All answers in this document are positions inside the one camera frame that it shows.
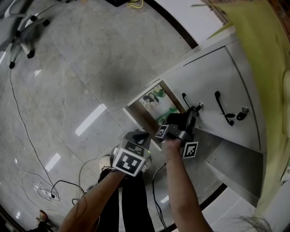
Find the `cabinet handle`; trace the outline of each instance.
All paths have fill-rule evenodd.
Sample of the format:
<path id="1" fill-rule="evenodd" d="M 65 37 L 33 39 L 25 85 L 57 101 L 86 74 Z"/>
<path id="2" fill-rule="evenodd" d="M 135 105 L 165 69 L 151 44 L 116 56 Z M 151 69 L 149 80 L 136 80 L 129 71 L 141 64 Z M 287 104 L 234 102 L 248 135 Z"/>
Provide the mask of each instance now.
<path id="1" fill-rule="evenodd" d="M 186 105 L 187 105 L 189 108 L 191 108 L 191 107 L 189 106 L 189 104 L 187 104 L 187 102 L 186 102 L 186 100 L 185 100 L 185 96 L 186 96 L 186 94 L 185 94 L 185 92 L 183 92 L 183 93 L 182 93 L 182 98 L 183 98 L 183 100 L 185 101 Z"/>
<path id="2" fill-rule="evenodd" d="M 214 93 L 214 95 L 216 96 L 217 103 L 218 103 L 219 107 L 221 108 L 222 114 L 224 115 L 224 117 L 227 120 L 228 124 L 230 124 L 231 126 L 234 125 L 234 121 L 228 119 L 225 111 L 222 108 L 221 102 L 219 101 L 219 97 L 221 96 L 221 93 L 219 91 L 216 91 Z"/>

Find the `black handle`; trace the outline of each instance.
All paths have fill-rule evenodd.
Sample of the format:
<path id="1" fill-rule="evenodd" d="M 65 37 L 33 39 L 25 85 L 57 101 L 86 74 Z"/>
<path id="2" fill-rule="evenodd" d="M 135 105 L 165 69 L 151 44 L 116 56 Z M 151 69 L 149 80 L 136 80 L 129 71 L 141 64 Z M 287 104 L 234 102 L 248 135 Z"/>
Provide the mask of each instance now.
<path id="1" fill-rule="evenodd" d="M 225 117 L 227 118 L 234 118 L 236 115 L 235 114 L 231 114 L 231 113 L 228 113 L 225 115 Z"/>
<path id="2" fill-rule="evenodd" d="M 225 119 L 227 120 L 228 124 L 230 124 L 231 126 L 234 125 L 234 121 L 228 119 L 225 111 L 222 108 L 221 102 L 219 101 L 219 97 L 221 96 L 221 93 L 219 91 L 216 91 L 214 95 L 216 96 L 217 103 L 219 107 L 221 108 L 222 114 L 225 116 Z"/>
<path id="3" fill-rule="evenodd" d="M 185 101 L 186 105 L 190 108 L 189 104 L 187 104 L 187 102 L 186 102 L 186 100 L 185 100 L 185 96 L 186 96 L 186 94 L 185 94 L 185 92 L 183 92 L 183 93 L 182 93 L 182 98 L 183 98 L 183 100 Z"/>

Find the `human arm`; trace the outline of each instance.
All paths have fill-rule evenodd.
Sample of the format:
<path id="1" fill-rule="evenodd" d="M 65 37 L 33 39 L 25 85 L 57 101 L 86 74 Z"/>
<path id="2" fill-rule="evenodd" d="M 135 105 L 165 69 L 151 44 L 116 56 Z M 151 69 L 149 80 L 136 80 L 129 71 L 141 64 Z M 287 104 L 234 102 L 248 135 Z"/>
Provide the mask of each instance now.
<path id="1" fill-rule="evenodd" d="M 212 232 L 203 217 L 180 154 L 181 140 L 166 141 L 166 167 L 171 212 L 179 232 Z"/>
<path id="2" fill-rule="evenodd" d="M 59 232 L 91 231 L 107 201 L 124 176 L 123 172 L 110 172 L 72 207 L 66 215 Z"/>

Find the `white cable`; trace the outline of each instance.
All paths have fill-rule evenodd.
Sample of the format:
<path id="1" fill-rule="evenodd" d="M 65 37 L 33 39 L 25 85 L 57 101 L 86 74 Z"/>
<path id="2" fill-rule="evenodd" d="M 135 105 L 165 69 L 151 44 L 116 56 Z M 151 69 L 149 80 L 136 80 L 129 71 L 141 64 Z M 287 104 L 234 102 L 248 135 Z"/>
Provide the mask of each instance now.
<path id="1" fill-rule="evenodd" d="M 57 203 L 57 202 L 59 202 L 59 197 L 57 196 L 56 197 L 56 199 L 54 199 L 54 198 L 52 198 L 52 197 L 50 197 L 50 196 L 48 196 L 48 195 L 45 195 L 44 194 L 44 192 L 45 192 L 45 188 L 41 188 L 41 185 L 43 185 L 41 182 L 39 183 L 39 189 L 37 189 L 37 193 L 38 193 L 38 195 L 40 196 L 40 197 L 42 197 L 43 199 L 45 199 L 45 200 L 47 200 L 47 201 L 49 201 L 49 202 L 51 202 L 51 203 Z"/>
<path id="2" fill-rule="evenodd" d="M 44 210 L 44 211 L 51 211 L 51 212 L 55 212 L 55 213 L 58 213 L 58 214 L 60 214 L 60 215 L 63 215 L 63 216 L 66 216 L 66 215 L 64 215 L 64 214 L 62 214 L 62 213 L 59 213 L 59 212 L 57 212 L 57 211 L 54 211 L 54 210 L 52 210 L 52 209 L 44 209 L 44 208 L 40 208 L 40 207 L 38 207 L 32 200 L 30 200 L 30 198 L 27 196 L 27 194 L 26 194 L 26 191 L 24 190 L 24 187 L 23 187 L 23 177 L 25 176 L 25 174 L 26 173 L 28 173 L 28 174 L 30 174 L 30 175 L 35 175 L 35 176 L 38 176 L 39 178 L 41 178 L 44 182 L 46 182 L 40 175 L 37 175 L 37 174 L 33 174 L 33 173 L 30 173 L 30 172 L 25 172 L 22 176 L 21 176 L 21 187 L 22 187 L 22 189 L 23 189 L 23 191 L 24 191 L 24 193 L 25 193 L 25 196 L 27 197 L 27 199 L 33 204 L 33 205 L 35 205 L 38 209 L 41 209 L 41 210 Z"/>

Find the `photo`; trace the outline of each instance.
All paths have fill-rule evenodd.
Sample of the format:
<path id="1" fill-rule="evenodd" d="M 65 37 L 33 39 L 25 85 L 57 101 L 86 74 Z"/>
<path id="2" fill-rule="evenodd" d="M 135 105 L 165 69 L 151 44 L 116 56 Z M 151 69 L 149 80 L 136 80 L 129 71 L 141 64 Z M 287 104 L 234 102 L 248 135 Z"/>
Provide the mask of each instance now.
<path id="1" fill-rule="evenodd" d="M 160 85 L 151 89 L 139 101 L 159 125 L 162 125 L 169 114 L 179 113 L 175 104 Z"/>

